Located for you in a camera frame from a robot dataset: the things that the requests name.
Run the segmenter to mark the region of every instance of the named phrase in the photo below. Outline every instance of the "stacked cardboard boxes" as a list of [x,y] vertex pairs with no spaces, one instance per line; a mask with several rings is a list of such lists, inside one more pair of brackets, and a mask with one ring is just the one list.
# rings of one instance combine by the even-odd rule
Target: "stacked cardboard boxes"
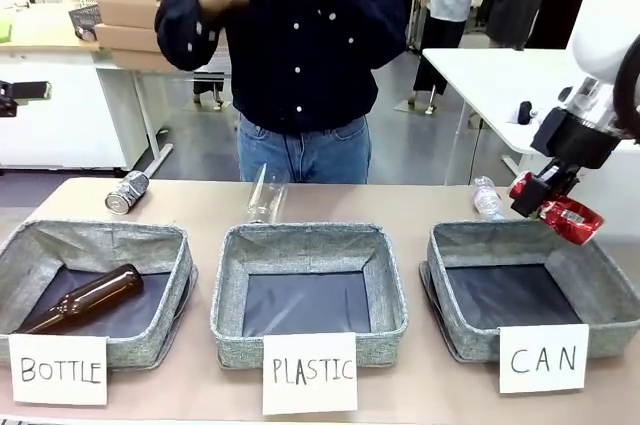
[[100,46],[128,70],[175,72],[160,53],[153,29],[160,0],[98,0],[102,23],[96,25]]

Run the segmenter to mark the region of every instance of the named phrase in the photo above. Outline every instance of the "person in dark blue shirt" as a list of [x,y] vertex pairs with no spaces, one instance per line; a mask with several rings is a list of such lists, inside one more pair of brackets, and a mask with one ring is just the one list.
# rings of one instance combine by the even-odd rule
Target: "person in dark blue shirt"
[[182,70],[226,31],[241,178],[266,163],[295,182],[366,183],[371,73],[404,50],[404,0],[163,0],[158,44]]

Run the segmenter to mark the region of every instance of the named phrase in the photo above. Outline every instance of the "beige tabletop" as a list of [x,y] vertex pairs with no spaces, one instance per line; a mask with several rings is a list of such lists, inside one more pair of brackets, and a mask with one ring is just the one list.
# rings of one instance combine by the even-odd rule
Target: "beige tabletop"
[[[157,370],[111,375],[106,408],[16,405],[9,370],[3,369],[0,415],[30,417],[36,423],[43,418],[62,423],[65,419],[263,420],[261,372],[221,370],[209,330],[220,245],[227,229],[242,221],[249,186],[152,181],[139,206],[118,218],[103,205],[115,183],[110,179],[69,180],[35,216],[170,223],[185,228],[200,279],[176,341]],[[400,342],[395,367],[359,371],[358,412],[289,419],[425,425],[620,425],[640,421],[638,340],[628,347],[624,358],[591,361],[585,390],[563,394],[500,396],[495,366],[461,365],[449,356],[427,310],[417,267],[436,222],[472,217],[467,187],[292,188],[285,203],[285,221],[373,222],[389,233],[409,302],[409,328]]]
[[9,12],[13,17],[11,41],[0,44],[0,53],[99,51],[97,42],[83,42],[73,33],[71,8],[69,4],[51,3]]

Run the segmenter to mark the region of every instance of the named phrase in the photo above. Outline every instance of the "white paper sign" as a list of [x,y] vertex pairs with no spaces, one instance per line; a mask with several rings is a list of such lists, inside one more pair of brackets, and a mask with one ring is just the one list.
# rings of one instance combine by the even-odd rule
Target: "white paper sign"
[[107,339],[9,335],[13,400],[107,404]]
[[500,329],[500,393],[584,388],[588,325]]
[[355,333],[264,337],[262,413],[357,409]]

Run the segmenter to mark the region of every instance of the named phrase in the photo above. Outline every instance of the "plastic bottle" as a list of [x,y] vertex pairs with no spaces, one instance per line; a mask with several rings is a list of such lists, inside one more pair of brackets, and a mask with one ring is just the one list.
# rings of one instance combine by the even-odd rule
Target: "plastic bottle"
[[42,315],[24,323],[14,333],[64,333],[96,320],[104,313],[142,293],[144,283],[127,264],[67,293]]
[[496,191],[493,181],[489,177],[479,177],[473,180],[475,191],[473,203],[484,219],[503,220],[502,200]]

